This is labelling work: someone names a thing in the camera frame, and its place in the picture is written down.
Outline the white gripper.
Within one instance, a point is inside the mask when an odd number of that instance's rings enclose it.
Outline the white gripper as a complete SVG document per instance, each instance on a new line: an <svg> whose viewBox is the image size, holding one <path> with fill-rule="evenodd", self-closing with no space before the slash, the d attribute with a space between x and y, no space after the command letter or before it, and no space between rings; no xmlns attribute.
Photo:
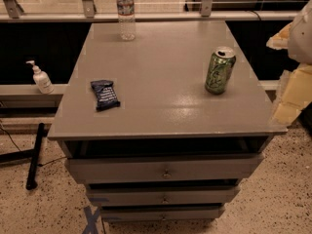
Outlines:
<svg viewBox="0 0 312 234"><path fill-rule="evenodd" d="M291 59L300 62L294 71L284 70L273 102L272 121L290 125L312 102L312 0L266 46L286 50Z"/></svg>

